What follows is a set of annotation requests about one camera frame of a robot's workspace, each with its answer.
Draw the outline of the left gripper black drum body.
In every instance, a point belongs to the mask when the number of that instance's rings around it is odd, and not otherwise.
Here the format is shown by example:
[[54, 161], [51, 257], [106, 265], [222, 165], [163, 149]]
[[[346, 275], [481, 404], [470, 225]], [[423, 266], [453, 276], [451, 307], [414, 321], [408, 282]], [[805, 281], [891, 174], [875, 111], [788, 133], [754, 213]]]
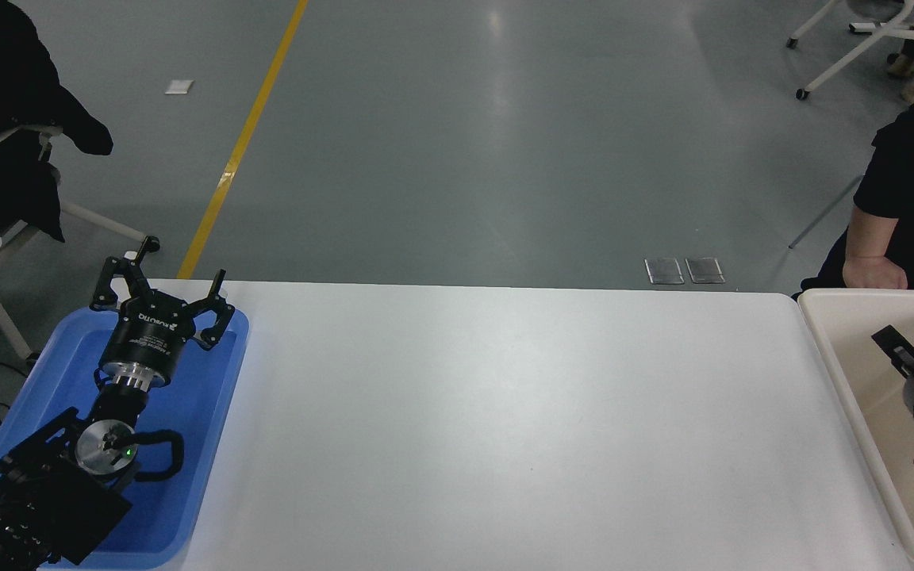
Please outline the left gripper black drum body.
[[200, 302], [186, 302], [162, 290], [131, 293], [119, 308], [99, 368], [111, 374], [120, 364], [138, 364], [156, 374], [173, 374], [187, 340], [196, 332]]

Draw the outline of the person's right hand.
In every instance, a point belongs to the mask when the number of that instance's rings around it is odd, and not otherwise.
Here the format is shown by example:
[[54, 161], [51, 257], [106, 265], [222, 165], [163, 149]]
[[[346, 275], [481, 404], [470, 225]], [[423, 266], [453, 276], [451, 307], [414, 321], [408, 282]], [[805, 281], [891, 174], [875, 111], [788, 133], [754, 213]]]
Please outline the person's right hand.
[[850, 256], [842, 268], [847, 288], [904, 290], [909, 286], [906, 272], [885, 256]]

